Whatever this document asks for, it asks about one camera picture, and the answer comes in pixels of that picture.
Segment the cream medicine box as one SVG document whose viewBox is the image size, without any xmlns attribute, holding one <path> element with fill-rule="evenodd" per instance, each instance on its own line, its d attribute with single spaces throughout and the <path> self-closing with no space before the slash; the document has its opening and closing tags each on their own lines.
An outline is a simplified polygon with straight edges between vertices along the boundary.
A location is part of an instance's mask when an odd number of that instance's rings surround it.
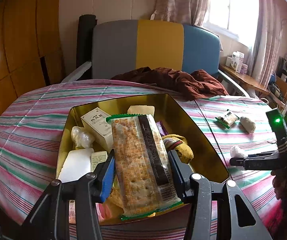
<svg viewBox="0 0 287 240">
<path fill-rule="evenodd" d="M 108 113 L 96 107 L 80 118 L 84 128 L 95 137 L 95 141 L 104 148 L 107 153 L 110 153 L 114 142 L 111 124 L 106 122 L 107 117 L 110 117 Z"/>
</svg>

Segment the tan sponge block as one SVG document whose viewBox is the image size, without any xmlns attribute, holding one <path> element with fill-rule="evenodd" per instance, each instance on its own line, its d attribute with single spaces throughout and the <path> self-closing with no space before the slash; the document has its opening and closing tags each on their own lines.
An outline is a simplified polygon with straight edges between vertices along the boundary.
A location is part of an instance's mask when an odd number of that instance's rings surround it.
<svg viewBox="0 0 287 240">
<path fill-rule="evenodd" d="M 132 105 L 128 108 L 127 114 L 142 114 L 154 116 L 155 107 L 148 105 Z"/>
</svg>

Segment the small cracker packet on bed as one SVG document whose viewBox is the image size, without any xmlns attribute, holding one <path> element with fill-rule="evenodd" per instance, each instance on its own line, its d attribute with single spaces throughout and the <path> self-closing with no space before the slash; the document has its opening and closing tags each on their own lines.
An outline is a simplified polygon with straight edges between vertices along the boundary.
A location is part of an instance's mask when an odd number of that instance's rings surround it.
<svg viewBox="0 0 287 240">
<path fill-rule="evenodd" d="M 230 127 L 239 120 L 239 117 L 235 115 L 231 110 L 227 110 L 220 116 L 216 116 L 215 119 L 222 124 L 225 128 L 230 129 Z"/>
</svg>

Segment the white box on shelf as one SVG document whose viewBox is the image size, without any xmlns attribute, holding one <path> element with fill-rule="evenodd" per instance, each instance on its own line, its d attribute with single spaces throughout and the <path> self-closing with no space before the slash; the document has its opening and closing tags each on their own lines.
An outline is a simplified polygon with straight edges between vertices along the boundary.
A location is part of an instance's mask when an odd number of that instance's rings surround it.
<svg viewBox="0 0 287 240">
<path fill-rule="evenodd" d="M 239 74 L 246 74 L 248 65 L 244 64 L 243 60 L 244 53 L 240 51 L 234 51 L 230 57 L 227 57 L 225 65 Z"/>
</svg>

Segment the pink hair roller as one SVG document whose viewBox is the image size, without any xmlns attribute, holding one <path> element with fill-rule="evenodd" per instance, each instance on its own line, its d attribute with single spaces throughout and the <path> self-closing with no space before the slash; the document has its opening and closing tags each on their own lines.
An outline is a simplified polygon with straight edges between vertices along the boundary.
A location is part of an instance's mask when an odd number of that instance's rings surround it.
<svg viewBox="0 0 287 240">
<path fill-rule="evenodd" d="M 76 224 L 76 208 L 74 200 L 69 200 L 69 223 Z"/>
</svg>

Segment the clear plastic wad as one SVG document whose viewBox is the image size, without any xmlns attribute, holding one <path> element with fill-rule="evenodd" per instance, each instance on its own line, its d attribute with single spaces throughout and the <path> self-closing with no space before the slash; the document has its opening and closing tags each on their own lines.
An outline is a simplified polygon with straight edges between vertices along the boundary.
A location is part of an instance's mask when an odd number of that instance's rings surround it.
<svg viewBox="0 0 287 240">
<path fill-rule="evenodd" d="M 76 148 L 92 148 L 95 137 L 84 127 L 73 126 L 71 130 L 71 139 Z"/>
<path fill-rule="evenodd" d="M 239 146 L 233 146 L 230 149 L 231 158 L 244 158 L 246 157 L 245 152 Z"/>
</svg>

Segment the pink patterned curtain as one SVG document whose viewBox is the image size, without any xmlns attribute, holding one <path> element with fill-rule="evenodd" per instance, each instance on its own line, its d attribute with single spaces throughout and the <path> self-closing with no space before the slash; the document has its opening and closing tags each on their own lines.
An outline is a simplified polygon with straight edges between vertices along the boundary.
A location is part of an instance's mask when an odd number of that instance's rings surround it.
<svg viewBox="0 0 287 240">
<path fill-rule="evenodd" d="M 275 0 L 156 0 L 151 18 L 205 27 L 237 40 L 249 50 L 247 73 L 268 86 L 282 34 Z"/>
</svg>

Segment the dark red cloth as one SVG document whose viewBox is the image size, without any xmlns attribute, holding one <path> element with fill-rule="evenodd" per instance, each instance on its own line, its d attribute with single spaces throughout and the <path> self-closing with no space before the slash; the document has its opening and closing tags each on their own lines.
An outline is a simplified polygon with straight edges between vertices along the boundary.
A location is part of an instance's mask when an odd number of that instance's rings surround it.
<svg viewBox="0 0 287 240">
<path fill-rule="evenodd" d="M 142 67 L 116 75 L 112 79 L 155 85 L 156 87 L 179 92 L 189 101 L 228 95 L 225 87 L 203 69 L 188 74 L 171 68 L 150 69 L 149 67 Z"/>
</svg>

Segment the white soap block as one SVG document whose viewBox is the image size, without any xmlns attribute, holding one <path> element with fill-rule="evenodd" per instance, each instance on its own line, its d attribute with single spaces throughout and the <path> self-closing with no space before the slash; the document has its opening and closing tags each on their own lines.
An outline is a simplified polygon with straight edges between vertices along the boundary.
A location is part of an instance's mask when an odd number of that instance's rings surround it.
<svg viewBox="0 0 287 240">
<path fill-rule="evenodd" d="M 70 151 L 65 159 L 58 179 L 62 183 L 76 181 L 91 172 L 91 155 L 93 148 Z"/>
</svg>

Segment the striped pink green bedsheet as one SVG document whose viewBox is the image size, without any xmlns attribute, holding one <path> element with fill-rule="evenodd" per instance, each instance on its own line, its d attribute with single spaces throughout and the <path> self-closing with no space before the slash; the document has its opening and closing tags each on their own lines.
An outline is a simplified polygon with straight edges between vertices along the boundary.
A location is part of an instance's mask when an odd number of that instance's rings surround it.
<svg viewBox="0 0 287 240">
<path fill-rule="evenodd" d="M 72 107 L 113 98 L 164 93 L 163 88 L 124 81 L 90 80 L 52 85 L 16 99 L 0 116 L 0 207 L 20 226 L 56 173 L 59 145 Z M 224 165 L 230 149 L 246 153 L 274 150 L 275 136 L 268 123 L 268 105 L 256 99 L 219 96 L 187 101 L 171 92 L 176 101 L 206 135 Z M 227 110 L 256 124 L 249 134 L 237 120 L 230 129 L 215 117 Z"/>
</svg>

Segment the gold metal tray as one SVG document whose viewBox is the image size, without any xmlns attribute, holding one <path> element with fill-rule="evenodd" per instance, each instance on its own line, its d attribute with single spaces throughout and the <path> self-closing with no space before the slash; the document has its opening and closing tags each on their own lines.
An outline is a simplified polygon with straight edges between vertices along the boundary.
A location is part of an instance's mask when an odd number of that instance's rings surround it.
<svg viewBox="0 0 287 240">
<path fill-rule="evenodd" d="M 194 154 L 193 160 L 189 163 L 194 172 L 202 174 L 208 180 L 217 183 L 223 183 L 229 179 L 229 173 L 220 156 L 199 126 L 184 110 L 183 104 L 166 93 L 127 96 L 72 107 L 60 142 L 56 178 L 59 177 L 68 153 L 74 148 L 71 139 L 71 129 L 74 126 L 83 125 L 81 116 L 97 107 L 110 115 L 126 113 L 132 105 L 154 106 L 155 121 L 162 122 L 168 133 L 181 135 L 187 139 L 187 144 Z"/>
</svg>

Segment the cracker packet green edge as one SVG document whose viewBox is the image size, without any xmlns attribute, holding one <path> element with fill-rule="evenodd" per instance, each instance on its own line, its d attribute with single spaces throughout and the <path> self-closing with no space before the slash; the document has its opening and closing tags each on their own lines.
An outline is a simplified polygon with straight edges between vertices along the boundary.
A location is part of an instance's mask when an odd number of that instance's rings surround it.
<svg viewBox="0 0 287 240">
<path fill-rule="evenodd" d="M 154 117 L 116 114 L 111 124 L 122 219 L 143 218 L 181 204 Z"/>
</svg>

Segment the purple snack packet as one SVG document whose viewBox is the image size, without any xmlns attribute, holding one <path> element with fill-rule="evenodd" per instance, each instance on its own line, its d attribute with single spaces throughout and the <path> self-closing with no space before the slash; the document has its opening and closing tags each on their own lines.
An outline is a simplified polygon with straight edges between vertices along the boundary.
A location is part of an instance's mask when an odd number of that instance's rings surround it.
<svg viewBox="0 0 287 240">
<path fill-rule="evenodd" d="M 168 135 L 167 129 L 165 128 L 165 126 L 163 125 L 161 121 L 156 122 L 156 125 L 162 137 Z"/>
</svg>

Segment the wooden side shelf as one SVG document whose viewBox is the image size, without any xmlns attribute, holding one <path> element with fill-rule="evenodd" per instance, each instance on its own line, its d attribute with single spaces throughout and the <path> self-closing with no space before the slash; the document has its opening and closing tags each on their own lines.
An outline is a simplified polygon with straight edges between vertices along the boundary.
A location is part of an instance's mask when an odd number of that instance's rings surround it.
<svg viewBox="0 0 287 240">
<path fill-rule="evenodd" d="M 227 75 L 232 76 L 233 79 L 239 81 L 241 83 L 241 86 L 244 89 L 253 89 L 259 93 L 263 93 L 265 95 L 268 95 L 270 91 L 266 89 L 263 85 L 261 85 L 259 82 L 257 82 L 254 78 L 246 75 L 246 74 L 240 74 L 235 72 L 232 68 L 229 68 L 227 66 L 219 66 L 219 70 L 224 72 Z"/>
</svg>

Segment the green white small packet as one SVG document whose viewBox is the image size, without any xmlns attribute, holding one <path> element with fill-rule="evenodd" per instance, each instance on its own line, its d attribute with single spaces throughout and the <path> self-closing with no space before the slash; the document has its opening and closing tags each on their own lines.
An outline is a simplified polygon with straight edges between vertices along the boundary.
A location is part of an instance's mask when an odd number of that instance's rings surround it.
<svg viewBox="0 0 287 240">
<path fill-rule="evenodd" d="M 95 168 L 99 163 L 104 163 L 108 158 L 106 151 L 94 152 L 91 154 L 91 172 L 95 171 Z"/>
</svg>

